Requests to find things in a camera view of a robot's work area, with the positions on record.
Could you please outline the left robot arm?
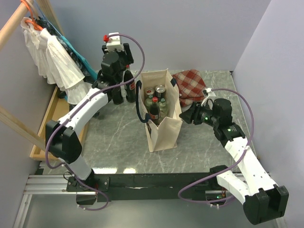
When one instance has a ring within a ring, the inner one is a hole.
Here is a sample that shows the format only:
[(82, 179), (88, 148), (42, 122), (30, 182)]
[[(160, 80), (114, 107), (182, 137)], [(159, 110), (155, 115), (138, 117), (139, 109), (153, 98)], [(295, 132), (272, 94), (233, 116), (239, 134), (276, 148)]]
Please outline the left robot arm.
[(79, 178), (78, 185), (85, 191), (95, 185), (94, 171), (82, 157), (80, 132), (90, 119), (110, 101), (123, 103), (120, 83), (124, 72), (134, 62), (127, 43), (102, 47), (104, 52), (101, 70), (85, 97), (58, 121), (46, 124), (46, 148), (62, 161)]

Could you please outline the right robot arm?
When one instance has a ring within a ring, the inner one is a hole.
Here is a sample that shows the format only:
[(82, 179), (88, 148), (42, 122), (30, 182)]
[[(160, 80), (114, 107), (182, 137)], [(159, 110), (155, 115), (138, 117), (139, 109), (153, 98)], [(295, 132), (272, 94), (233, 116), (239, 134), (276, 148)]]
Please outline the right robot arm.
[(188, 124), (211, 126), (245, 180), (239, 179), (231, 168), (225, 168), (182, 188), (178, 197), (185, 190), (208, 180), (213, 189), (227, 189), (243, 205), (245, 216), (253, 225), (284, 216), (289, 192), (285, 186), (277, 185), (252, 152), (244, 132), (232, 121), (229, 100), (215, 99), (212, 107), (207, 102), (194, 102), (179, 117)]

